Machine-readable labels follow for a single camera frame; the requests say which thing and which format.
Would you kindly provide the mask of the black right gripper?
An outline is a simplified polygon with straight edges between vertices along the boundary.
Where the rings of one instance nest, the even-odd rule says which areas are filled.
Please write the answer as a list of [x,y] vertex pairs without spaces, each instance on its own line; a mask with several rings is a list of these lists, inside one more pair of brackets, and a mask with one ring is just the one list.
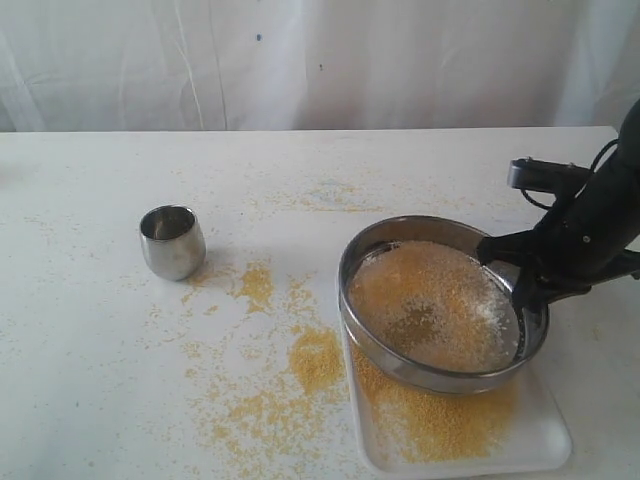
[[523,264],[512,307],[515,313],[541,313],[547,303],[585,294],[597,284],[638,279],[639,253],[627,248],[638,236],[637,197],[579,197],[545,228],[484,236],[476,257],[481,264]]

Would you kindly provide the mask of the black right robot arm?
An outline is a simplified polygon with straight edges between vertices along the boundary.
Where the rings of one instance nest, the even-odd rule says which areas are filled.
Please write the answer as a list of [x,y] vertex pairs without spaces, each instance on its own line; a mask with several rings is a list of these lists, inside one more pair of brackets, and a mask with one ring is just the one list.
[[549,193],[555,201],[530,230],[483,238],[479,262],[518,267],[511,293],[516,312],[588,293],[597,284],[639,276],[639,108],[633,106],[617,138],[588,168],[534,160],[512,161],[508,184],[524,197]]

